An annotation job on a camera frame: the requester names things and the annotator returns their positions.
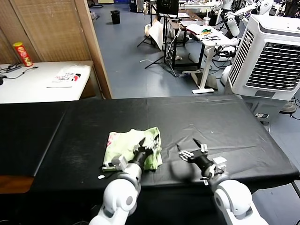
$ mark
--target air cooler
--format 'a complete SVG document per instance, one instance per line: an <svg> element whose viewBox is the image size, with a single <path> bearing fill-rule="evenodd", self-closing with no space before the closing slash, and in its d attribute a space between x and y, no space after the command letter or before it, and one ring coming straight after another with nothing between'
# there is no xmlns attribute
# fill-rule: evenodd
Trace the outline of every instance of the air cooler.
<svg viewBox="0 0 300 225"><path fill-rule="evenodd" d="M300 19L251 15L225 93L243 97L260 121L270 121L300 87Z"/></svg>

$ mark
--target white robot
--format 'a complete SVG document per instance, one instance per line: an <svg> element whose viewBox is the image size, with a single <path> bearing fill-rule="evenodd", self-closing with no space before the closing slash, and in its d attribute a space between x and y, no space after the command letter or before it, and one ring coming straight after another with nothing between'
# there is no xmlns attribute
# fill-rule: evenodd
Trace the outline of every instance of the white robot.
<svg viewBox="0 0 300 225"><path fill-rule="evenodd" d="M217 207L223 213L228 225L267 225L268 223L259 215L248 187L237 180L231 180L225 171L226 159L223 157L214 158L210 161L207 158L208 151L206 144L201 144L193 139L198 150L189 152L179 150L181 159L188 163L195 163L201 170L202 180L209 185L214 193L214 200Z"/></svg>
<svg viewBox="0 0 300 225"><path fill-rule="evenodd" d="M123 168L117 179L113 180L104 191L103 204L97 216L90 225L124 225L127 217L136 209L136 200L141 190L140 179L146 158L153 154L158 146L158 136L150 146L142 147L142 140L137 147L134 159L127 164L123 158L119 165ZM195 163L202 171L202 180L209 185L214 193L214 200L229 225L267 225L268 223L259 215L253 201L251 192L246 185L231 180L225 171L226 159L207 158L208 151L205 144L198 140L194 142L198 150L188 152L179 150L181 159L188 163Z"/></svg>
<svg viewBox="0 0 300 225"><path fill-rule="evenodd" d="M136 146L135 156L127 163L124 157L115 160L117 169L121 169L117 178L110 182L103 195L103 204L98 215L90 225L124 225L127 217L134 213L136 200L141 191L141 176L146 158L155 153L159 135L147 147L143 147L145 138Z"/></svg>
<svg viewBox="0 0 300 225"><path fill-rule="evenodd" d="M231 39L233 37L236 37L240 34L240 29L235 21L235 18L237 16L243 15L249 11L252 11L254 9L259 9L260 15L269 15L270 11L272 9L272 5L274 3L274 0L258 0L257 2L253 2L253 0L245 0L245 2L248 4L246 7L239 9L236 12L231 11L232 3L234 0L223 0L221 3L218 3L214 6L212 12L221 11L221 18L222 21L217 23L216 25L219 25L221 23L225 23L225 26L228 30L228 33L226 33L226 36ZM243 22L245 26L247 25L247 19L243 19Z"/></svg>

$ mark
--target green cloth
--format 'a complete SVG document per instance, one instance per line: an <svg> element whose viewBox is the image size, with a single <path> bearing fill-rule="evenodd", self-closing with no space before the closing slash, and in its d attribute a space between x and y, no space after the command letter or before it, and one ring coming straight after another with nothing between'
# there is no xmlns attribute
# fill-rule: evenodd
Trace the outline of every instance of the green cloth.
<svg viewBox="0 0 300 225"><path fill-rule="evenodd" d="M112 161L112 158L120 155L123 155L127 161L133 159L134 147L138 145L138 143L144 137L146 139L143 146L148 146L153 142L157 134L159 134L158 148L156 152L148 156L144 165L145 170L156 170L158 166L163 164L163 160L160 155L160 132L157 127L150 128L146 131L131 129L129 132L126 133L111 132L109 134L108 143L104 155L104 163L110 163Z"/></svg>

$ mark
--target black tablecloth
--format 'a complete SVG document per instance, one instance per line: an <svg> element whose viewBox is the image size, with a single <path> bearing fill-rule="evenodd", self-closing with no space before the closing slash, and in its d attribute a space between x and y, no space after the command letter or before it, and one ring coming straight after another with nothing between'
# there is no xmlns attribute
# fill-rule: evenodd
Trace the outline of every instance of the black tablecloth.
<svg viewBox="0 0 300 225"><path fill-rule="evenodd" d="M161 132L164 163L156 172L142 176L142 190L209 190L199 180L199 169L178 157L175 144L192 148L192 137L208 145L210 158L225 157L231 177L251 191L299 177L298 170L235 95L93 99L70 104L31 190L104 190L111 179L97 177L109 133L156 126Z"/></svg>
<svg viewBox="0 0 300 225"><path fill-rule="evenodd" d="M0 105L0 175L35 176L67 106Z"/></svg>

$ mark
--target white wire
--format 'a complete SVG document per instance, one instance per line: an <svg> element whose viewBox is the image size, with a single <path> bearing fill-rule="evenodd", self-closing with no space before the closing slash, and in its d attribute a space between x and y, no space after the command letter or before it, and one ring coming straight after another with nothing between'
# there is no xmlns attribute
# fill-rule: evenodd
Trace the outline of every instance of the white wire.
<svg viewBox="0 0 300 225"><path fill-rule="evenodd" d="M74 224L72 224L72 225L77 225L77 224L81 224L81 223L83 223L83 224L89 224L88 222L86 222L86 221L78 221L78 222L76 222L76 223L74 223Z"/></svg>
<svg viewBox="0 0 300 225"><path fill-rule="evenodd" d="M169 47L169 49L168 49L168 52L167 52L167 54L166 54L166 56L165 56L165 60L166 60L166 61L172 59L172 58L169 58L169 59L168 59L167 57L169 56L169 52L170 52L170 49L171 49L171 47L172 47L173 42L174 42L175 39L179 36L180 32L181 32L181 28L179 28L178 33L176 34L176 36L174 37L174 39L172 40L172 42L171 42L171 44L170 44L170 47Z"/></svg>
<svg viewBox="0 0 300 225"><path fill-rule="evenodd" d="M153 63L153 61L151 61L151 60L141 60L140 62L145 62L145 61L149 61L149 62Z"/></svg>

